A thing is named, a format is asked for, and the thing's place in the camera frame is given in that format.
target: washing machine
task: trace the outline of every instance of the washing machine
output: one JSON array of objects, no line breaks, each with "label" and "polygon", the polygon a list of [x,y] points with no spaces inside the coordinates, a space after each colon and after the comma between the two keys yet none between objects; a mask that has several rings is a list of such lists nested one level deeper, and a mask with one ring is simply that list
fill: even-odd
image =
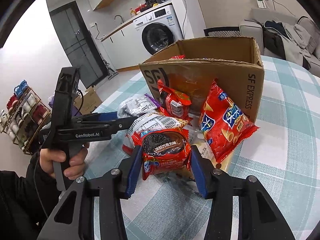
[{"label": "washing machine", "polygon": [[134,26],[141,38],[137,44],[144,56],[153,55],[177,40],[183,40],[178,18],[172,5],[166,5],[136,18]]}]

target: cardboard box on floor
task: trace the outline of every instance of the cardboard box on floor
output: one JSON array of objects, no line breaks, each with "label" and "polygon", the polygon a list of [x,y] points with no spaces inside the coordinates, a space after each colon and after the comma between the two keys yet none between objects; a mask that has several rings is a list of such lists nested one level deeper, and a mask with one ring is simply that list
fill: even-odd
[{"label": "cardboard box on floor", "polygon": [[[96,91],[93,87],[89,87],[86,91],[86,94],[84,94],[83,98],[83,105],[80,109],[81,114],[90,114],[92,113],[98,106],[102,104],[101,99],[98,97]],[[74,106],[79,109],[81,106],[81,96],[78,96],[74,101]]]},{"label": "cardboard box on floor", "polygon": [[[177,55],[186,58],[170,59]],[[139,67],[158,101],[157,80],[161,79],[166,86],[189,95],[190,112],[199,115],[212,81],[218,78],[218,85],[250,120],[255,122],[257,118],[264,69],[254,38],[205,37],[177,41]]]}]

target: blue gripper pad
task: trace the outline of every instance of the blue gripper pad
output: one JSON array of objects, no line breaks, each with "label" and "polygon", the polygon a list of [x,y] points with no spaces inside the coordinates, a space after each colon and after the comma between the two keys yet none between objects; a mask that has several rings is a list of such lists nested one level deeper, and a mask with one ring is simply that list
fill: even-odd
[{"label": "blue gripper pad", "polygon": [[133,158],[133,161],[132,161],[130,171],[128,173],[127,188],[125,191],[125,195],[128,198],[131,197],[131,195],[134,193],[137,186],[141,165],[142,165],[142,147],[136,146],[130,158]]},{"label": "blue gripper pad", "polygon": [[98,117],[98,121],[111,121],[118,119],[117,112],[101,113]]},{"label": "blue gripper pad", "polygon": [[205,199],[211,198],[208,187],[211,184],[211,171],[213,171],[214,166],[210,160],[202,158],[196,145],[191,146],[191,169],[199,193]]}]

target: metal screw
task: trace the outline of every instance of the metal screw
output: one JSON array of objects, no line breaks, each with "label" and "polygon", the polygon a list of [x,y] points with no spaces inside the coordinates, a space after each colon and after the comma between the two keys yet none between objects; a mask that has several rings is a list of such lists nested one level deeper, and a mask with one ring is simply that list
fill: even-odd
[{"label": "metal screw", "polygon": [[222,174],[222,170],[220,170],[220,169],[213,169],[213,173],[216,174],[216,175],[220,175],[220,174]]},{"label": "metal screw", "polygon": [[256,182],[257,181],[257,178],[255,176],[253,176],[253,175],[250,175],[248,179],[251,182]]},{"label": "metal screw", "polygon": [[82,183],[82,182],[84,182],[84,177],[83,177],[83,176],[80,176],[80,177],[76,178],[76,182],[77,182],[77,183]]},{"label": "metal screw", "polygon": [[120,170],[119,169],[112,169],[111,170],[111,174],[112,175],[118,175],[120,173]]}]

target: gray sofa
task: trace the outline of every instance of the gray sofa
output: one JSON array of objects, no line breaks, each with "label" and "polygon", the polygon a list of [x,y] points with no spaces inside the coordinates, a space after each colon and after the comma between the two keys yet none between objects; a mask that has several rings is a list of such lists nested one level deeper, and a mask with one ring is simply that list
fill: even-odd
[{"label": "gray sofa", "polygon": [[297,19],[294,16],[263,8],[252,8],[248,19],[249,20],[244,20],[239,24],[241,36],[254,37],[260,48],[261,55],[276,58],[279,57],[263,46],[262,28],[252,20],[254,19],[261,24],[272,20],[288,23],[290,25],[298,23],[304,27],[311,35],[308,44],[308,51],[311,54],[311,58],[309,59],[311,68],[309,71],[313,75],[320,77],[320,31],[312,20],[309,18]]}]

